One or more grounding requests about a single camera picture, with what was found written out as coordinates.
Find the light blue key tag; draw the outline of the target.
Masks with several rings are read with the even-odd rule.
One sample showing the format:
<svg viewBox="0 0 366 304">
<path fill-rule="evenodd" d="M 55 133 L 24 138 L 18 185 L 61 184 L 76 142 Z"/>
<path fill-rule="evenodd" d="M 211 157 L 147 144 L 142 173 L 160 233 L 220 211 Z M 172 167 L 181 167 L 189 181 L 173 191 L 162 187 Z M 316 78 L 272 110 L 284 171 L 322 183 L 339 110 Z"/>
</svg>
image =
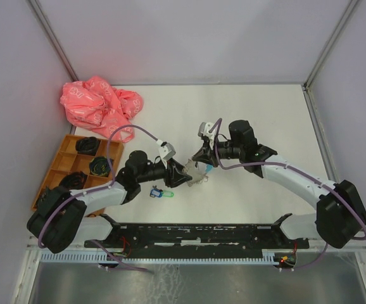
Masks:
<svg viewBox="0 0 366 304">
<path fill-rule="evenodd" d="M 205 174 L 208 174 L 213 169 L 212 165 L 207 165 L 205 168 Z"/>
</svg>

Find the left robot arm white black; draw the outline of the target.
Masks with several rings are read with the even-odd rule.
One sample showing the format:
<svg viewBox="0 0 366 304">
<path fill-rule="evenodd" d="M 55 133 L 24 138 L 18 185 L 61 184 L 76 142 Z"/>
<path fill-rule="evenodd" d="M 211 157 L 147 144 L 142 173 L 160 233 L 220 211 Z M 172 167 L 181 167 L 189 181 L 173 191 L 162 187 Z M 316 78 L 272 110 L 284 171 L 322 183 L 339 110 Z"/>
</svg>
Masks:
<svg viewBox="0 0 366 304">
<path fill-rule="evenodd" d="M 60 253 L 72 243 L 91 239 L 113 247 L 120 241 L 115 221 L 101 216 L 90 218 L 89 214 L 126 204 L 140 193 L 142 183 L 157 180 L 175 188 L 192 177 L 173 158 L 153 163 L 145 152 L 133 151 L 115 180 L 81 190 L 67 190 L 63 186 L 50 190 L 28 220 L 27 230 L 38 239 L 39 247 L 51 253 Z"/>
</svg>

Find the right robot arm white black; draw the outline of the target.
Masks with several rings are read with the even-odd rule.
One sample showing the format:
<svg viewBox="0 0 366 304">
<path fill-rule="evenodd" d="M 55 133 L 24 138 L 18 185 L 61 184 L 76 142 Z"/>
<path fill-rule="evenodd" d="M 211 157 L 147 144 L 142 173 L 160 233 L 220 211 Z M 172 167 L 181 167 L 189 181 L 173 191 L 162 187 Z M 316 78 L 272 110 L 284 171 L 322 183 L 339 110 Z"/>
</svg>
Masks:
<svg viewBox="0 0 366 304">
<path fill-rule="evenodd" d="M 217 120 L 199 126 L 203 145 L 193 161 L 224 170 L 243 168 L 286 188 L 314 209 L 311 214 L 282 216 L 279 227 L 270 233 L 274 245 L 285 248 L 295 239 L 307 238 L 343 248 L 351 240 L 366 241 L 366 209 L 353 183 L 322 179 L 294 166 L 276 150 L 259 143 L 247 120 L 231 122 L 230 137 L 219 141 L 221 123 Z"/>
</svg>

